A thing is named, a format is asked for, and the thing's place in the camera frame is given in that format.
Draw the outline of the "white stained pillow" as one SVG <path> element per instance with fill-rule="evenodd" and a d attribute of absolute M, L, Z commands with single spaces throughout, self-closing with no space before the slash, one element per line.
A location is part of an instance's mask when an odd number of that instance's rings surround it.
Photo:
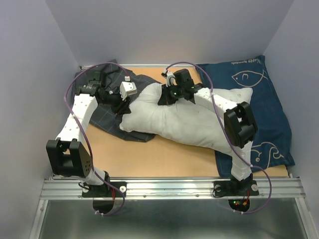
<path fill-rule="evenodd" d="M 161 84 L 145 87 L 130 104 L 120 129 L 158 134 L 178 143 L 211 148 L 230 155 L 231 148 L 214 112 L 185 99 L 169 106 L 159 106 Z"/>

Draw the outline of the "grey checked pillowcase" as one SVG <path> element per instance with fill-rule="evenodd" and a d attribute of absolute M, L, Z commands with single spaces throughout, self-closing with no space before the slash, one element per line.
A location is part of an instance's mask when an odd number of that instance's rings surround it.
<path fill-rule="evenodd" d="M 137 75 L 129 69 L 126 69 L 126 71 L 132 82 L 135 83 L 138 91 L 136 94 L 131 96 L 132 101 L 139 96 L 146 86 L 156 82 L 155 79 L 149 76 L 143 74 Z M 75 81 L 71 88 L 71 97 L 75 96 L 77 88 L 96 78 L 102 81 L 102 84 L 107 87 L 107 90 L 114 90 L 118 93 L 120 82 L 124 80 L 124 71 L 116 64 L 107 64 L 95 67 L 81 75 Z M 126 141 L 148 142 L 155 137 L 155 135 L 151 133 L 122 131 L 119 128 L 121 122 L 122 116 L 115 115 L 112 112 L 111 107 L 106 105 L 99 105 L 90 119 L 91 125 Z"/>

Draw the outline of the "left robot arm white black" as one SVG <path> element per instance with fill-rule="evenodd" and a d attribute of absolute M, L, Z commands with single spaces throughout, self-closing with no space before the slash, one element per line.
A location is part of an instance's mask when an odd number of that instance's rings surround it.
<path fill-rule="evenodd" d="M 106 74 L 94 71 L 87 83 L 75 89 L 73 106 L 56 139 L 49 140 L 46 151 L 55 175 L 76 178 L 87 192 L 106 196 L 112 191 L 110 176 L 94 167 L 92 149 L 85 146 L 90 119 L 99 105 L 110 106 L 115 114 L 129 114 L 130 95 L 137 88 L 126 75 L 116 90 L 107 90 Z"/>

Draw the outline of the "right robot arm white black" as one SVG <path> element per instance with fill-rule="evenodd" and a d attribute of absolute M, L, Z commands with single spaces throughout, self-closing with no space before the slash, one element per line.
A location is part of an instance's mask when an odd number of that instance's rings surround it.
<path fill-rule="evenodd" d="M 161 87 L 159 106 L 185 99 L 216 113 L 217 118 L 223 120 L 222 129 L 232 150 L 231 177 L 215 183 L 214 196 L 248 195 L 253 184 L 251 147 L 258 130 L 250 105 L 227 100 L 201 83 L 195 84 L 187 69 L 174 73 L 164 69 L 161 75 L 166 83 Z"/>

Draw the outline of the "blue fish-print cushion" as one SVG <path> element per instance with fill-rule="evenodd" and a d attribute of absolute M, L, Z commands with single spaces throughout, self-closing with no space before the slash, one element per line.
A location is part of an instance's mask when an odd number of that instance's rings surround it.
<path fill-rule="evenodd" d="M 294 166 L 290 153 L 292 131 L 265 64 L 265 56 L 216 64 L 200 64 L 202 83 L 214 89 L 252 88 L 248 103 L 258 132 L 251 149 L 251 163 L 263 169 Z"/>

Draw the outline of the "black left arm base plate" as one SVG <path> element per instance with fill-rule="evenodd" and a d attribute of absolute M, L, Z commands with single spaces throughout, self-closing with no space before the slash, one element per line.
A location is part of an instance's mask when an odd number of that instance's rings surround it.
<path fill-rule="evenodd" d="M 125 181 L 119 181 L 119 182 L 111 182 L 111 185 L 116 187 L 117 189 L 120 189 L 120 187 L 127 186 L 127 183 Z M 82 189 L 82 197 L 83 198 L 111 198 L 113 189 L 103 184 L 103 185 L 88 185 L 87 183 L 79 182 L 78 186 Z M 115 192 L 115 197 L 121 197 L 120 192 L 117 190 Z"/>

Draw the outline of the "aluminium mounting rail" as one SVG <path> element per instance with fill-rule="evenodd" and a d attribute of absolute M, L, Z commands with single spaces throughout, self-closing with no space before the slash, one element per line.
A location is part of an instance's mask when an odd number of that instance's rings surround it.
<path fill-rule="evenodd" d="M 126 182 L 126 199 L 134 200 L 214 200 L 212 191 L 216 185 L 228 179 L 218 178 L 113 178 L 112 184 Z M 305 198 L 306 194 L 299 178 L 271 178 L 272 199 Z M 45 180 L 42 200 L 85 200 L 77 180 Z"/>

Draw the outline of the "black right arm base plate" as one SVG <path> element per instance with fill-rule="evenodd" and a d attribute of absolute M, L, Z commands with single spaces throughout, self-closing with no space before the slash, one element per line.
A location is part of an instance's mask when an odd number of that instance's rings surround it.
<path fill-rule="evenodd" d="M 236 180 L 214 181 L 213 186 L 212 196 L 215 198 L 259 196 L 255 180 L 245 183 L 240 183 Z"/>

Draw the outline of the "aluminium table edge frame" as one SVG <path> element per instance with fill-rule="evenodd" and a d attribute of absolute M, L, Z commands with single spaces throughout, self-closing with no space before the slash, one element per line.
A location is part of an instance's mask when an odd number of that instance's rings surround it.
<path fill-rule="evenodd" d="M 137 88 L 123 66 L 106 62 L 81 69 L 67 87 L 64 102 L 69 116 L 55 139 L 48 140 L 46 152 L 53 174 L 79 181 L 81 197 L 93 199 L 96 215 L 113 216 L 126 201 L 126 182 L 111 183 L 110 175 L 93 163 L 93 151 L 86 134 L 94 111 L 108 106 L 115 116 L 129 114 Z"/>

